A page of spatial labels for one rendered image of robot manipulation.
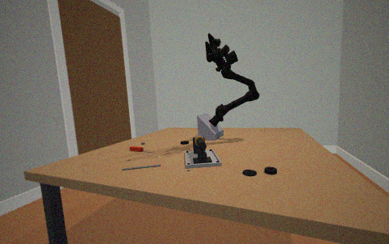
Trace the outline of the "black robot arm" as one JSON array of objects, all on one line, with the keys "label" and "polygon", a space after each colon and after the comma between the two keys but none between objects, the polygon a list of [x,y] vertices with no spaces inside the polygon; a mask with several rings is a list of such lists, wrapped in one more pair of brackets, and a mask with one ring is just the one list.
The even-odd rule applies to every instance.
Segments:
[{"label": "black robot arm", "polygon": [[225,57],[225,60],[223,59],[221,62],[216,63],[217,68],[216,71],[222,73],[222,76],[227,79],[233,79],[238,82],[244,83],[249,87],[249,91],[239,99],[227,104],[227,105],[219,105],[215,110],[215,116],[209,120],[209,122],[215,127],[219,122],[223,121],[223,116],[228,113],[228,111],[232,110],[235,107],[240,106],[243,103],[246,103],[248,101],[254,101],[259,98],[259,93],[257,92],[257,89],[255,87],[254,81],[248,78],[245,78],[243,76],[240,76],[239,74],[235,74],[233,71],[231,71],[231,64],[238,61],[237,55],[234,51],[229,52],[229,47],[225,45],[222,49],[220,49],[220,52],[218,52],[218,56],[220,59],[223,59],[222,57]]}]

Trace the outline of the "red-handled screwdriver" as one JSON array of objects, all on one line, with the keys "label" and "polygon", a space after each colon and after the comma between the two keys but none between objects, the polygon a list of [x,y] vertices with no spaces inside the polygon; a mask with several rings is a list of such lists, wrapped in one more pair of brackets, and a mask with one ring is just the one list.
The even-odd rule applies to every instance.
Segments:
[{"label": "red-handled screwdriver", "polygon": [[136,151],[136,152],[145,152],[143,147],[130,147],[130,151]]}]

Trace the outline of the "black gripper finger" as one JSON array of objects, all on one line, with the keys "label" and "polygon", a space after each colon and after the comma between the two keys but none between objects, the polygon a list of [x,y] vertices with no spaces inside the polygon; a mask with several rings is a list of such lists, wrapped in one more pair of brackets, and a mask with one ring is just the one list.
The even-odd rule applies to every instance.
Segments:
[{"label": "black gripper finger", "polygon": [[211,56],[211,55],[214,55],[216,53],[216,51],[214,49],[211,48],[211,46],[209,45],[208,42],[205,42],[205,45],[206,45],[206,54],[207,54],[207,57]]},{"label": "black gripper finger", "polygon": [[210,33],[208,34],[209,45],[219,42],[219,39],[215,39]]}]

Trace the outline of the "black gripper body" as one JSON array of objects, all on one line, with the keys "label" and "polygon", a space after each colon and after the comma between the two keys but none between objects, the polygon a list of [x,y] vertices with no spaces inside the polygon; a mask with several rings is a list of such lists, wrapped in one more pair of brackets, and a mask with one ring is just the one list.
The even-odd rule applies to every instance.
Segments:
[{"label": "black gripper body", "polygon": [[217,48],[217,47],[219,47],[220,46],[220,39],[219,39],[219,42],[216,42],[216,43],[214,43],[214,44],[212,44],[211,45],[211,48],[212,49],[214,49],[215,51],[216,51],[216,53],[214,54],[214,55],[211,55],[211,56],[209,56],[209,57],[207,57],[207,61],[208,62],[215,62],[215,63],[219,63],[219,62],[221,62],[223,59],[220,59],[220,57],[218,56],[218,52],[220,52],[220,48]]}]

